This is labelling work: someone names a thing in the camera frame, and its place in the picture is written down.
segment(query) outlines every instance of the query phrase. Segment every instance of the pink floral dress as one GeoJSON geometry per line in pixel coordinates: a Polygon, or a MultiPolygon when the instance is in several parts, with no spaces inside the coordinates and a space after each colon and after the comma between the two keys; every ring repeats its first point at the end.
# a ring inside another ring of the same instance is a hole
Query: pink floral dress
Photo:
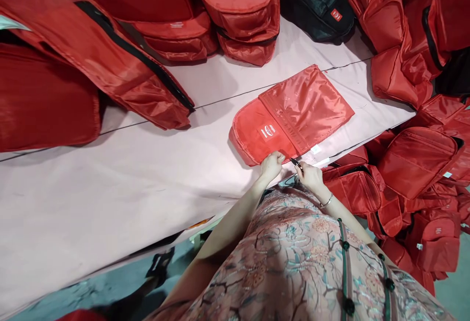
{"type": "Polygon", "coordinates": [[[395,288],[388,298],[392,316],[386,315],[381,260],[314,202],[302,187],[276,187],[205,291],[147,320],[453,320],[413,277],[390,268],[395,288]],[[351,315],[343,303],[342,230],[349,243],[351,315]]]}

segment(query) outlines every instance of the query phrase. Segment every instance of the pink mat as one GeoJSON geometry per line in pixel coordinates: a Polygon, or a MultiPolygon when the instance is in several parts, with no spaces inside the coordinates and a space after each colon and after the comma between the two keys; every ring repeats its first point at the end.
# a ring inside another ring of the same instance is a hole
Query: pink mat
{"type": "MultiPolygon", "coordinates": [[[[187,131],[162,131],[141,123],[135,114],[110,108],[103,132],[130,126],[81,148],[52,148],[1,162],[0,319],[136,250],[225,213],[258,171],[243,165],[228,142],[235,113],[270,84],[311,63],[323,70],[349,64],[326,75],[356,114],[319,145],[319,153],[303,156],[310,163],[344,151],[342,156],[414,115],[407,106],[373,96],[370,62],[359,61],[351,44],[320,45],[305,37],[283,21],[276,56],[263,68],[222,56],[171,68],[196,104],[216,102],[192,114],[187,131]]],[[[350,43],[367,51],[357,36],[350,43]]],[[[292,173],[286,164],[276,181],[292,173]]]]}

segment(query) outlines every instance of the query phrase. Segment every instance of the printed logo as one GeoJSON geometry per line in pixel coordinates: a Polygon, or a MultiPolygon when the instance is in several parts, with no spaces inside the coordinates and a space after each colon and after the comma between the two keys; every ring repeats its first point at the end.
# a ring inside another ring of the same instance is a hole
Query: printed logo
{"type": "Polygon", "coordinates": [[[278,134],[276,132],[276,129],[272,125],[266,125],[265,127],[262,127],[261,129],[259,129],[259,132],[265,142],[276,137],[276,135],[278,134]]]}
{"type": "Polygon", "coordinates": [[[333,9],[333,11],[331,12],[331,15],[333,16],[333,18],[335,20],[337,20],[338,22],[341,21],[341,19],[343,18],[343,15],[341,15],[338,10],[336,9],[333,9]]]}

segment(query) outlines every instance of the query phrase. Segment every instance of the woman's right hand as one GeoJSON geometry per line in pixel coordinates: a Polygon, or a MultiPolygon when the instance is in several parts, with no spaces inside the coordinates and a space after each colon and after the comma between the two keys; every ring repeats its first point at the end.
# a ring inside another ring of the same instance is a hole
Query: woman's right hand
{"type": "Polygon", "coordinates": [[[300,162],[300,165],[303,169],[302,170],[295,166],[295,170],[297,171],[297,174],[299,176],[300,182],[314,195],[328,190],[323,183],[323,172],[321,169],[318,169],[317,167],[311,166],[310,164],[307,164],[306,162],[300,162]]]}

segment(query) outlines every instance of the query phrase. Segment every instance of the silver bracelet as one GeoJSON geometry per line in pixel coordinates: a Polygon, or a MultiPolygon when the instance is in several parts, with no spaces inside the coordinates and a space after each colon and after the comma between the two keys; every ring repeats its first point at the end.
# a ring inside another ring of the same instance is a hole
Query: silver bracelet
{"type": "Polygon", "coordinates": [[[320,209],[324,209],[326,206],[328,206],[332,199],[333,199],[333,193],[331,193],[331,196],[330,196],[327,203],[325,203],[325,204],[320,203],[320,209]]]}

